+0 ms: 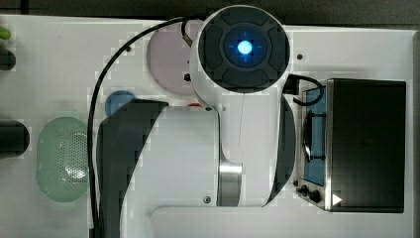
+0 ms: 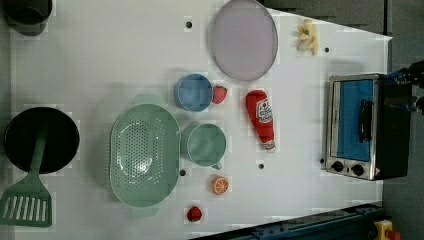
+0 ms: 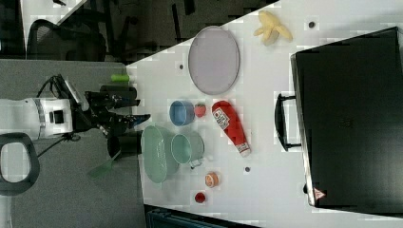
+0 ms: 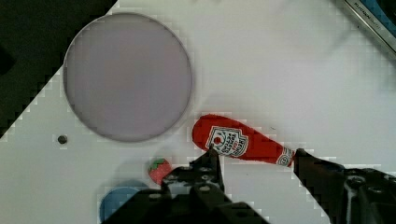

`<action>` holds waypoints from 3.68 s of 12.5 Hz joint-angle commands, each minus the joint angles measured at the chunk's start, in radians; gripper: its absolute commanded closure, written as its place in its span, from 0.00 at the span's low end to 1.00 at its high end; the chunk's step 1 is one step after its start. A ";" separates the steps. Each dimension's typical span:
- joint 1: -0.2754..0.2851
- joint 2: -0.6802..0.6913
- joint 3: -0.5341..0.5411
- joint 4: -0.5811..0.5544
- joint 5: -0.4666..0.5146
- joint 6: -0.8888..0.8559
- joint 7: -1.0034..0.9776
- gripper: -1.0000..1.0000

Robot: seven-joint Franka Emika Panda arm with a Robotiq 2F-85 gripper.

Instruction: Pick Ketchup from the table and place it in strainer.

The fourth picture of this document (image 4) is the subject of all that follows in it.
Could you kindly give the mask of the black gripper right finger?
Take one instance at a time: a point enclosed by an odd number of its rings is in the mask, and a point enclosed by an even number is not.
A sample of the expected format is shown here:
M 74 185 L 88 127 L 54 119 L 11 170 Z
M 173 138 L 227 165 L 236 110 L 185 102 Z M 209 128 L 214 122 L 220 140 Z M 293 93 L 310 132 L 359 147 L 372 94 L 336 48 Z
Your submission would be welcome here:
M 299 148 L 293 172 L 331 224 L 396 224 L 396 182 L 373 168 L 346 168 Z

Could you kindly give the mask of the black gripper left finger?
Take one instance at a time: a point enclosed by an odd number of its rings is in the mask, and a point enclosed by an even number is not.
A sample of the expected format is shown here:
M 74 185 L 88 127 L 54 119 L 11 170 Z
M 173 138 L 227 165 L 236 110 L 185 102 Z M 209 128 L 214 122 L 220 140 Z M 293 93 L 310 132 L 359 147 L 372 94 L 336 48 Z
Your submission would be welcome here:
M 166 175 L 159 189 L 137 192 L 102 224 L 270 224 L 226 196 L 219 154 L 209 149 Z

